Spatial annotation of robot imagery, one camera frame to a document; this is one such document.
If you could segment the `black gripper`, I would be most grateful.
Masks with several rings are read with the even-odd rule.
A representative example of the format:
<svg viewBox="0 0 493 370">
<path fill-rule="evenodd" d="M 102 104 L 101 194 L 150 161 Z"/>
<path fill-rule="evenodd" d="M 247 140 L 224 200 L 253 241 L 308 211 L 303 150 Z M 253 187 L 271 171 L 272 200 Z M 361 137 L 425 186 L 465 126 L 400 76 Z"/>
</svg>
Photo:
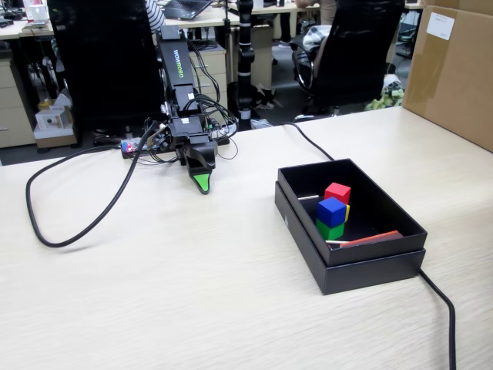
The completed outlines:
<svg viewBox="0 0 493 370">
<path fill-rule="evenodd" d="M 168 126 L 171 150 L 184 148 L 190 179 L 201 194 L 210 191 L 210 176 L 216 168 L 217 143 L 204 130 L 199 116 L 173 118 Z"/>
</svg>

